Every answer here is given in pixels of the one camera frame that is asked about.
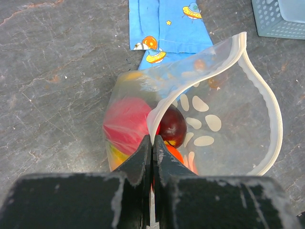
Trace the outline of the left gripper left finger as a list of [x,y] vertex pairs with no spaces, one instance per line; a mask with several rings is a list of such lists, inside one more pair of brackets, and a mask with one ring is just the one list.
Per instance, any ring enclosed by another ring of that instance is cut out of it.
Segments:
[[110,173],[28,174],[1,209],[3,229],[144,229],[150,224],[150,137]]

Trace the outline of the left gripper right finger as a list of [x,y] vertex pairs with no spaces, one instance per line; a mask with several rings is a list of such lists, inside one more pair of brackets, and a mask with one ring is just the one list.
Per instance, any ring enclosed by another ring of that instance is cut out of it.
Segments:
[[281,186],[261,176],[198,176],[153,144],[155,219],[162,229],[299,229]]

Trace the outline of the orange fruit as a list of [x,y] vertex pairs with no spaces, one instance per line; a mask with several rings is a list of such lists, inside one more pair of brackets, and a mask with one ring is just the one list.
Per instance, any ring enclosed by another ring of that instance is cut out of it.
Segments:
[[180,161],[185,167],[187,167],[190,171],[198,175],[198,170],[195,165],[195,153],[190,152],[187,156],[182,156],[180,152],[171,145],[166,145],[168,151]]

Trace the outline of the green orange mango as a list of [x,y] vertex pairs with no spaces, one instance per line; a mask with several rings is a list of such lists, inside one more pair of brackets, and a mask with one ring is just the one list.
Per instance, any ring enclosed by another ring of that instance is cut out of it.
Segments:
[[129,155],[122,153],[108,141],[106,141],[106,153],[110,171],[115,170],[130,157]]

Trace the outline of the red apple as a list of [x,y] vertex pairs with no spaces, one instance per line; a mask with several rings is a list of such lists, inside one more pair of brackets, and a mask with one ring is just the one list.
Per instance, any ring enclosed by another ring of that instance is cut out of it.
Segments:
[[142,98],[125,97],[110,104],[102,129],[105,140],[125,155],[132,155],[149,134],[148,114],[152,108]]

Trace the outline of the clear zip top bag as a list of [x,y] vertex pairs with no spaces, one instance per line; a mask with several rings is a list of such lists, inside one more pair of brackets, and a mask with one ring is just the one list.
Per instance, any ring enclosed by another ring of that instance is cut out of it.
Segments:
[[123,73],[107,110],[125,97],[147,101],[148,136],[154,142],[164,113],[174,105],[187,125],[176,149],[182,156],[195,153],[199,175],[261,176],[279,155],[283,121],[246,45],[247,34],[241,32],[182,60]]

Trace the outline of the dark red purple fruit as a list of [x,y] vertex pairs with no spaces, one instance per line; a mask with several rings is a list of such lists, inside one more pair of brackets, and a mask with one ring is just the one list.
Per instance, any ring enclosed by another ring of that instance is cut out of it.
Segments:
[[184,116],[174,105],[170,105],[160,121],[157,134],[166,144],[179,148],[185,140],[186,133],[187,125]]

